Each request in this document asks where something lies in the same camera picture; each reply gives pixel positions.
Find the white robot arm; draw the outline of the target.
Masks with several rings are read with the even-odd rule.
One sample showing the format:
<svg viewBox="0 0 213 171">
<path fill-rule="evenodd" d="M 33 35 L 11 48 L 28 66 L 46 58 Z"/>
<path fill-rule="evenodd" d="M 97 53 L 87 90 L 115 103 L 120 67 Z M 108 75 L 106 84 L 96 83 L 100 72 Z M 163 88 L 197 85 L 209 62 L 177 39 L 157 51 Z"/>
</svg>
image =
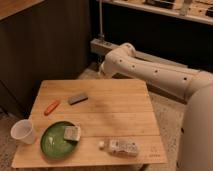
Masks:
<svg viewBox="0 0 213 171">
<path fill-rule="evenodd" d="M 105 55 L 100 72 L 138 78 L 186 102 L 176 171 L 213 171 L 213 73 L 139 60 L 130 43 Z"/>
</svg>

